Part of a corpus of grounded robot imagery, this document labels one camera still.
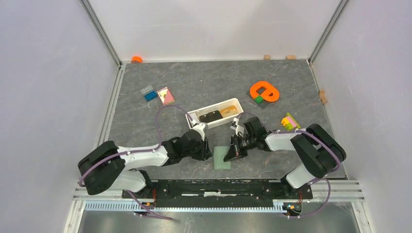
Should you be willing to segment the white rectangular tray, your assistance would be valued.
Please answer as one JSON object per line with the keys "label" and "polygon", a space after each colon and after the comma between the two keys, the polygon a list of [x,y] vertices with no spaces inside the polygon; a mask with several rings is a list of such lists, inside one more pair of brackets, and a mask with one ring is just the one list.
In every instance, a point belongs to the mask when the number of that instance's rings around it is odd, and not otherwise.
{"label": "white rectangular tray", "polygon": [[186,116],[189,128],[192,129],[194,123],[206,124],[206,129],[212,129],[231,123],[233,119],[243,113],[243,108],[237,98],[225,100],[216,104],[212,104],[203,108],[189,111],[188,114],[191,120]]}

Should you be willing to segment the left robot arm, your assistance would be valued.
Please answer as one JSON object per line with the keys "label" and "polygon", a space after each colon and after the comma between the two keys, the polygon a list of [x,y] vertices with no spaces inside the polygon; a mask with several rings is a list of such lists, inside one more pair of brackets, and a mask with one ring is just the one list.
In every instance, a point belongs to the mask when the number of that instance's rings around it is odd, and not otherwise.
{"label": "left robot arm", "polygon": [[146,198],[151,195],[153,185],[142,167],[170,166],[184,158],[205,161],[211,156],[208,138],[196,130],[148,147],[128,148],[106,141],[78,163],[81,174],[78,184],[89,195],[113,188]]}

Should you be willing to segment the green card holder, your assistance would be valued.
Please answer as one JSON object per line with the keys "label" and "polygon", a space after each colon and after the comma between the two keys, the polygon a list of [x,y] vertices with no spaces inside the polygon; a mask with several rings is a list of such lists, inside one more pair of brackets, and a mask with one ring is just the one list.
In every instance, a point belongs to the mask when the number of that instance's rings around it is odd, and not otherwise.
{"label": "green card holder", "polygon": [[227,155],[229,147],[217,146],[213,149],[213,162],[215,170],[231,169],[231,163],[225,162],[223,159]]}

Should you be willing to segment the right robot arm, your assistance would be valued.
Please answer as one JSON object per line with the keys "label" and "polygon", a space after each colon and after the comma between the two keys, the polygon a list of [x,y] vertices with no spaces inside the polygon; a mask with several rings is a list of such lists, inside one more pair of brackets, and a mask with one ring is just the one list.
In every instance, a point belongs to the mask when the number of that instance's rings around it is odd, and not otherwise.
{"label": "right robot arm", "polygon": [[224,162],[244,158],[248,151],[253,149],[295,151],[301,164],[281,179],[280,190],[287,198],[295,197],[303,185],[318,181],[340,169],[347,158],[340,144],[319,124],[289,132],[270,131],[254,116],[244,121],[246,133],[243,133],[239,131],[238,121],[238,118],[235,118],[231,124],[236,134],[231,137],[231,145],[223,158]]}

